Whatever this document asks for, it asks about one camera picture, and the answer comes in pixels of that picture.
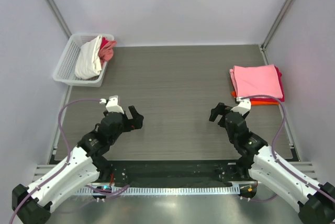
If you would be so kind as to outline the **white and green t-shirt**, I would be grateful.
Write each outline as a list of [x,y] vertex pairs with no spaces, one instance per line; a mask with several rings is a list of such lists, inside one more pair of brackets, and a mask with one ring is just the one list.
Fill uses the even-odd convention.
[[100,75],[102,64],[98,53],[101,43],[102,35],[98,35],[80,47],[80,54],[74,70],[74,74],[77,78],[88,80]]

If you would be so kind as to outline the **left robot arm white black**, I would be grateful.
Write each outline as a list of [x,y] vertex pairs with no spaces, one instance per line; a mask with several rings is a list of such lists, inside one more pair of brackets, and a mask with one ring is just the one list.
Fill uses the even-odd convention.
[[97,180],[107,181],[113,172],[104,154],[124,132],[141,129],[144,117],[129,106],[132,118],[122,110],[106,110],[104,118],[85,134],[68,156],[28,186],[12,191],[13,218],[22,223],[46,223],[58,206],[78,189]]

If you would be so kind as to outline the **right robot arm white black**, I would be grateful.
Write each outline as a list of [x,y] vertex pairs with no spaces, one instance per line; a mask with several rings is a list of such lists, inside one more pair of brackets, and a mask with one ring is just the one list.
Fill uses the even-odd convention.
[[272,145],[249,130],[246,117],[251,103],[242,100],[230,107],[218,103],[210,111],[209,121],[218,116],[230,143],[241,155],[236,173],[242,180],[256,180],[284,199],[298,213],[302,223],[334,223],[334,186],[320,184],[279,154]]

